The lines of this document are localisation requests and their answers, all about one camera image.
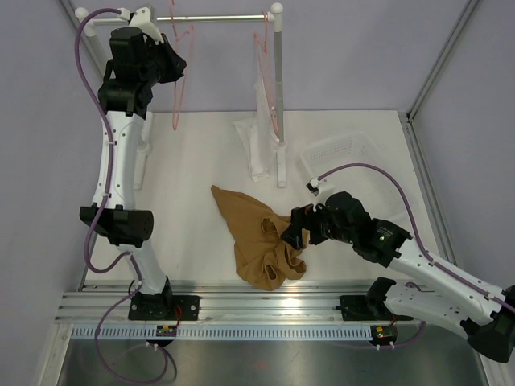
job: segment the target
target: gray wall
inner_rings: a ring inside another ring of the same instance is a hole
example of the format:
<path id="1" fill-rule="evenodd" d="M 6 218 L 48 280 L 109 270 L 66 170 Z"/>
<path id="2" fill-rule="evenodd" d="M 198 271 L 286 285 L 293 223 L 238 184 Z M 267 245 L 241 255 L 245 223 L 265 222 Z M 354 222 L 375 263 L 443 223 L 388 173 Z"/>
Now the gray wall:
<path id="1" fill-rule="evenodd" d="M 33 384 L 60 295 L 80 279 L 78 211 L 91 202 L 101 129 L 55 2 L 4 4 L 0 44 L 0 383 L 18 386 Z"/>
<path id="2" fill-rule="evenodd" d="M 140 6 L 139 0 L 75 0 L 101 6 Z M 176 14 L 258 14 L 274 0 L 176 0 Z M 465 0 L 282 0 L 284 93 L 287 109 L 406 111 L 422 87 Z M 167 0 L 149 1 L 169 15 Z M 171 26 L 160 28 L 169 37 Z M 185 110 L 256 108 L 258 73 L 253 33 L 263 23 L 196 24 Z M 101 28 L 109 41 L 111 27 Z M 161 87 L 154 109 L 171 110 Z"/>
<path id="3" fill-rule="evenodd" d="M 415 122 L 458 259 L 504 287 L 515 284 L 514 19 L 512 0 L 483 3 Z"/>

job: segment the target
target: white table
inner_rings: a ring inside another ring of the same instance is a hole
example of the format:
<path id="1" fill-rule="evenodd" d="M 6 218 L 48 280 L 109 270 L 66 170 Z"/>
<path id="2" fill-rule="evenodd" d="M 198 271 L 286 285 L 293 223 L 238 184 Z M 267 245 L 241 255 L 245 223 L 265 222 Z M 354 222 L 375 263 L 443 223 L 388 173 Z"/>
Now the white table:
<path id="1" fill-rule="evenodd" d="M 153 150 L 146 165 L 143 189 L 136 192 L 136 200 L 139 209 L 154 213 L 151 241 L 159 264 L 172 281 L 210 285 L 243 283 L 236 274 L 233 238 L 211 195 L 212 184 L 252 195 L 278 214 L 289 215 L 293 207 L 314 199 L 305 188 L 307 180 L 299 162 L 302 148 L 328 136 L 355 131 L 366 133 L 396 166 L 396 173 L 402 175 L 404 188 L 414 201 L 415 218 L 425 245 L 437 251 L 397 112 L 285 112 L 286 188 L 275 186 L 274 173 L 260 183 L 249 177 L 245 152 L 232 122 L 252 114 L 183 113 L 176 132 L 172 129 L 171 113 L 154 115 Z M 407 218 L 398 224 L 411 231 Z M 93 263 L 106 267 L 116 255 L 117 250 L 106 239 L 99 238 Z M 350 246 L 332 240 L 308 247 L 301 258 L 307 263 L 302 282 L 323 285 L 373 281 L 378 276 L 406 278 L 362 260 Z M 88 282 L 100 283 L 131 279 L 133 275 L 125 262 L 104 275 L 88 272 L 86 277 Z"/>

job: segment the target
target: white basket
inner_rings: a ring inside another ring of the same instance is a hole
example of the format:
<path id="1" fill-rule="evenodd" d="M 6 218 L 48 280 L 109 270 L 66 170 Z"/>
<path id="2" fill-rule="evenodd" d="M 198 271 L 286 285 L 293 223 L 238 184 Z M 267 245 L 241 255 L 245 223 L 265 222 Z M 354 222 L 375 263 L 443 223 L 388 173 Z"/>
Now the white basket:
<path id="1" fill-rule="evenodd" d="M 403 188 L 410 203 L 411 194 L 395 175 L 391 162 L 364 133 L 327 138 L 305 148 L 301 155 L 310 177 L 318 177 L 348 163 L 361 162 L 389 172 Z M 382 174 L 364 167 L 353 167 L 328 176 L 336 191 L 347 191 L 359 199 L 374 218 L 395 221 L 406 216 L 406 208 L 397 188 Z"/>

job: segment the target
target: crumpled brown fabric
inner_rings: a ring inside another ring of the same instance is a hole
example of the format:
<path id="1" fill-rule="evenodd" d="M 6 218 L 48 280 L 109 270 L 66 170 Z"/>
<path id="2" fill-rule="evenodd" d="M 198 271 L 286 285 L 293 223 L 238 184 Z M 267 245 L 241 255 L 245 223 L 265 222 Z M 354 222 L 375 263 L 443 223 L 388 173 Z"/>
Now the crumpled brown fabric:
<path id="1" fill-rule="evenodd" d="M 234 237 L 237 274 L 262 290 L 276 290 L 286 279 L 300 279 L 306 263 L 297 258 L 306 248 L 296 251 L 281 240 L 290 225 L 289 216 L 278 216 L 264 203 L 235 191 L 211 186 L 218 209 Z"/>

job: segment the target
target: white fabric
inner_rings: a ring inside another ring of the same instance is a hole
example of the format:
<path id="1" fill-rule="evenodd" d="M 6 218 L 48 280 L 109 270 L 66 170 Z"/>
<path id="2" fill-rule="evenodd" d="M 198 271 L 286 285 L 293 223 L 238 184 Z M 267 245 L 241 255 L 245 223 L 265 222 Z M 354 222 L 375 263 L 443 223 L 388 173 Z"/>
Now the white fabric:
<path id="1" fill-rule="evenodd" d="M 254 89 L 257 102 L 256 115 L 252 118 L 235 121 L 233 125 L 245 149 L 250 177 L 255 183 L 258 183 L 269 177 L 268 172 L 274 160 L 274 149 L 278 139 L 274 133 L 261 75 L 254 85 Z"/>

